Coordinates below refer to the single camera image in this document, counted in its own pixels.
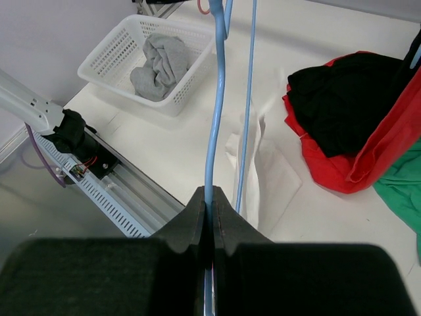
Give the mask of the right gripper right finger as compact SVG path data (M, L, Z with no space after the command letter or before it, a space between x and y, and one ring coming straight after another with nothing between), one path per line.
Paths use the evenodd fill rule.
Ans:
M217 315L415 315L395 262L370 244L275 243L213 193Z

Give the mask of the aluminium frame left posts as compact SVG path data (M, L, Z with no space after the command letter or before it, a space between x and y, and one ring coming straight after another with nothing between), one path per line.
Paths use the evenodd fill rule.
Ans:
M143 16L168 18L185 1L142 1L132 0L137 13Z

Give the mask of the white tank top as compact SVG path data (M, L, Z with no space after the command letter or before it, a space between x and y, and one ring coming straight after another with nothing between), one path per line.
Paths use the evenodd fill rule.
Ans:
M302 186L302 180L280 148L263 138L265 127L264 117L252 110L239 214L269 236Z

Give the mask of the black tank top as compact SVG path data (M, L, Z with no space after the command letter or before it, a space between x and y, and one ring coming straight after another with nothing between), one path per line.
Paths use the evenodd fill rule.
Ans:
M358 52L287 78L295 118L326 157L358 153L420 67L420 36L403 60Z

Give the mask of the pink hanger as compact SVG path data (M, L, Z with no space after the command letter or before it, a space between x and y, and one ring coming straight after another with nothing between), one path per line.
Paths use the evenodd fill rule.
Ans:
M205 4L205 0L197 0L197 8L203 15L208 15L211 12L209 6Z

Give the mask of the grey tank top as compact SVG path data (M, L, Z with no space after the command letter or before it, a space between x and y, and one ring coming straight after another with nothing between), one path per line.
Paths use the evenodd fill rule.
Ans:
M143 44L143 66L131 71L135 94L159 102L180 83L189 69L189 49L178 37L153 33Z

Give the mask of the white plastic basket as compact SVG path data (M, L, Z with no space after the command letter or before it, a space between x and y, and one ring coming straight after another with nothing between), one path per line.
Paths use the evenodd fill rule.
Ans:
M166 116L177 116L213 66L214 32L131 15L78 68L78 76Z

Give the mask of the light blue hanger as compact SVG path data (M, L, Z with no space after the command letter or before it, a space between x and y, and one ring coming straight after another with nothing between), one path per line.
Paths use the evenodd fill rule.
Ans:
M216 145L218 140L218 133L220 129L220 121L222 117L222 108L224 104L224 92L226 86L226 54L225 41L228 39L230 33L230 22L232 15L233 2L227 1L223 4L221 1L209 1L210 13L215 21L215 43L216 43L216 57L217 57L217 84L216 84L216 99L214 106L214 113L212 124L210 128L209 142L207 146L207 157L205 162L205 204L207 210L211 209L213 199L213 171L214 160L216 157ZM239 176L237 182L237 194L235 200L235 210L239 213L241 207L241 199L243 195L243 183L245 178L245 164L247 154L247 141L249 131L249 121L251 114L251 92L253 85L253 61L255 48L255 34L257 26L257 1L253 1L252 18L251 18L251 34L249 47L249 69L247 77L247 97L245 106L245 120L243 126L243 143L241 146L241 159L239 160Z

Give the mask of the green tank top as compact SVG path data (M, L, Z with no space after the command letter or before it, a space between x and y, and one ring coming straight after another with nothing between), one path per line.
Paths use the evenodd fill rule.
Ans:
M420 235L420 141L374 184L377 194L417 236Z

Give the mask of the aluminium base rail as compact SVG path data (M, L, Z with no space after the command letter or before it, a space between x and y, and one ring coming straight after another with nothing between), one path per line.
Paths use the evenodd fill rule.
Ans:
M140 226L137 231L142 236L154 234L184 209L181 202L102 140L97 133L89 128L86 132L117 160L113 166L106 162L101 163L101 169L107 174L101 184L128 217Z

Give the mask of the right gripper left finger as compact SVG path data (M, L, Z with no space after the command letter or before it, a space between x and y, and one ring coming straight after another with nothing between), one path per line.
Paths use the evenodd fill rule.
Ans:
M148 238L40 238L1 270L2 315L202 315L204 189Z

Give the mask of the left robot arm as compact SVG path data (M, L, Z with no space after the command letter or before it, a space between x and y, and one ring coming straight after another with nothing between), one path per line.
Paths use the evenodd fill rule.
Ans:
M79 113L47 101L4 71L1 71L1 108L23 120L59 152L78 157L89 153L86 122Z

